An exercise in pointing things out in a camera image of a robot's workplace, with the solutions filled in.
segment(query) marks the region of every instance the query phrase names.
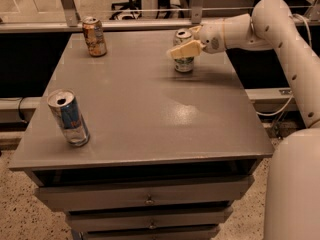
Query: wooden drawer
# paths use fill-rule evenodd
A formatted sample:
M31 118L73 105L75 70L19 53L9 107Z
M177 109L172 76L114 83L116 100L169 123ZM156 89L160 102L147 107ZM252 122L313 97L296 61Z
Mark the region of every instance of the wooden drawer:
M196 178L39 188L35 195L53 211L84 211L240 199L253 176Z
M117 209L80 213L80 215L67 216L67 223L78 232L154 230L165 227L224 223L231 213L231 207L217 207L214 203L174 205L152 209Z
M209 240L220 228L215 225L156 230L85 233L84 240Z

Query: table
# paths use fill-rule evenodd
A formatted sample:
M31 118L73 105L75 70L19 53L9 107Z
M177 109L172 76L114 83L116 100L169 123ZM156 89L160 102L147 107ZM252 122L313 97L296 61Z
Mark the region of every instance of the table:
M191 73L166 56L174 31L107 32L108 54L73 34L10 169L84 239L208 239L273 154L225 53ZM91 138L70 146L47 106L74 90Z

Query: can label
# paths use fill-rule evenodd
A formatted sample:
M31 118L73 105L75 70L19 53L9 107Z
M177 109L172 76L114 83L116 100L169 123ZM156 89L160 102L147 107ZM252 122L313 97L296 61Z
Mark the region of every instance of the can label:
M48 105L63 135L74 146L89 140L89 131L79 110L73 91L59 89L48 96Z
M87 17L82 24L82 31L91 56L98 57L107 53L102 23L94 17Z
M184 44L193 40L193 34L190 29L182 28L176 31L173 38L173 45ZM179 72L190 72L194 67L194 57L175 59L175 70Z

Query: tabletop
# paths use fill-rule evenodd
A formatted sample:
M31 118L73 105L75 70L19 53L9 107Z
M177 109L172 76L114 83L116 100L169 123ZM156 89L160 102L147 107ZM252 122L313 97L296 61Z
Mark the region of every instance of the tabletop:
M271 142L226 53L201 54L179 73L166 56L175 31L104 33L91 57L73 34L10 163L11 170L264 158ZM47 105L72 89L91 138L64 139Z

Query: aluminum can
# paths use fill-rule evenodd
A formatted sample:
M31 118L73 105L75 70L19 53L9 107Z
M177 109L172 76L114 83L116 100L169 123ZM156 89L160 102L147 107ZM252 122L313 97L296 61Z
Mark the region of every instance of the aluminum can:
M184 44L193 40L193 34L190 29L181 28L174 34L173 45ZM179 72L190 72L194 68L194 57L175 59L175 70Z
M107 53L107 45L100 20L91 16L86 17L82 23L82 31L91 56L99 57Z
M52 92L47 103L64 137L71 145L82 146L89 141L90 134L72 90L59 89Z

